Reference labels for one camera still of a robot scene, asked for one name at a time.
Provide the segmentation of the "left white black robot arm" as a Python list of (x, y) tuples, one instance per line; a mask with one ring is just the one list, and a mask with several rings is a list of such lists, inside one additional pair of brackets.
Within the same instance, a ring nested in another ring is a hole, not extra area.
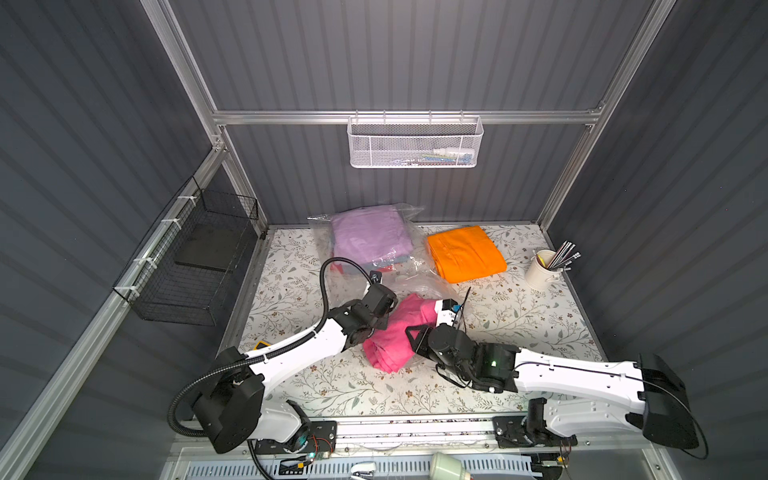
[(271, 400), (272, 391), (293, 375), (357, 346), (387, 326), (397, 296), (381, 284), (322, 314), (306, 330), (270, 347), (244, 354), (228, 349), (192, 387), (192, 410), (202, 435), (218, 454), (248, 440), (270, 440), (288, 451), (306, 445), (311, 422), (294, 401)]

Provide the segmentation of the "orange trousers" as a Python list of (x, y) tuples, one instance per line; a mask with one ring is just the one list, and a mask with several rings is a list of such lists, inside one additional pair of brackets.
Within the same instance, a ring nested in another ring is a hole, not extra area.
[(426, 237), (437, 273), (458, 284), (507, 270), (507, 263), (480, 226), (456, 228)]

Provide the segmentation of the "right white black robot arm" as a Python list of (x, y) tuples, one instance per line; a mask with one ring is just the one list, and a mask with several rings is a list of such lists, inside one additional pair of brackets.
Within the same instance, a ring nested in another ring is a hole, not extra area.
[(636, 361), (591, 362), (544, 355), (513, 345), (471, 340), (453, 326), (406, 330), (412, 350), (435, 362), (460, 388), (491, 394), (536, 392), (509, 443), (562, 444), (587, 433), (632, 431), (678, 450), (704, 440), (686, 386), (656, 354)]

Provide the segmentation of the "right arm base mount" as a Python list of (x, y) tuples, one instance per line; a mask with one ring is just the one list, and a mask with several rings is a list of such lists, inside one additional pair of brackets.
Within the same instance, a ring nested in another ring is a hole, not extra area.
[(561, 437), (547, 430), (542, 422), (528, 421), (525, 414), (494, 416), (492, 430), (499, 448), (573, 447), (575, 435)]

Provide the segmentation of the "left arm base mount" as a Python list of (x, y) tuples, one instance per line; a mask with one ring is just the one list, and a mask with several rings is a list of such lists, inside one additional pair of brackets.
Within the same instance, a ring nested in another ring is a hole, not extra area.
[(259, 455), (333, 453), (337, 436), (336, 421), (311, 421), (308, 426), (300, 427), (287, 442), (256, 440), (255, 450)]

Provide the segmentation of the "clear plastic vacuum bag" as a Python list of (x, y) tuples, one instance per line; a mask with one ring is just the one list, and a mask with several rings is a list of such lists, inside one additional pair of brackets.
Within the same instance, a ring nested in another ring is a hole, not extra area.
[[(404, 269), (377, 270), (383, 274), (382, 283), (393, 290), (399, 299), (403, 300), (410, 294), (416, 293), (425, 299), (461, 300), (461, 295), (437, 273), (434, 260), (427, 246), (427, 233), (418, 226), (414, 219), (422, 211), (405, 203), (395, 205), (403, 216), (407, 229), (413, 241), (414, 249), (410, 254), (413, 261)], [(322, 262), (338, 257), (333, 254), (333, 235), (330, 219), (333, 215), (321, 214), (308, 219), (319, 258)], [(360, 272), (354, 267), (359, 265), (366, 272), (367, 264), (358, 264), (349, 258), (348, 262), (334, 262), (326, 270), (326, 288), (331, 302), (338, 304), (353, 296), (363, 293), (366, 282)]]

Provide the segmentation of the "pink cloth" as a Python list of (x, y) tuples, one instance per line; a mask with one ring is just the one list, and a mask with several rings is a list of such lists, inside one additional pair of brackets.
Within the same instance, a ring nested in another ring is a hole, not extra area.
[(363, 343), (370, 364), (385, 373), (396, 373), (414, 356), (406, 335), (408, 327), (436, 326), (436, 299), (424, 299), (414, 293), (402, 300), (392, 312), (385, 330), (376, 331)]

